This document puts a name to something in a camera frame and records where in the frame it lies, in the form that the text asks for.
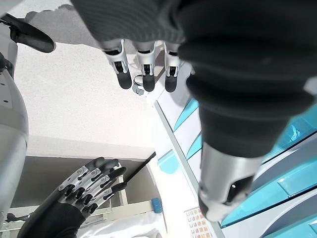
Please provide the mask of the left robot hand black glove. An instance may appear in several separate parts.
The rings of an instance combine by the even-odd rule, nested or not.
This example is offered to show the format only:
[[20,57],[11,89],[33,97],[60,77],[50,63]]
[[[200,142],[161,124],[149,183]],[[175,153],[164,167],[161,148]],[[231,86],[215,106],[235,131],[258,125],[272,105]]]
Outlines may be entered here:
[[288,122],[315,102],[314,0],[75,0],[102,48],[108,40],[179,44],[199,103],[199,206],[211,222],[251,192],[263,156]]

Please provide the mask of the right robot hand black glove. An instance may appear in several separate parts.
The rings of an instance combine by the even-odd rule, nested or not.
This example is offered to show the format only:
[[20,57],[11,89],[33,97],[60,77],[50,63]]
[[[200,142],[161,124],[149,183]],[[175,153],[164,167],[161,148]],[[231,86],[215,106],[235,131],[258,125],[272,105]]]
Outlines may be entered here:
[[127,187],[117,159],[98,157],[77,169],[30,215],[19,238],[74,238],[100,206]]

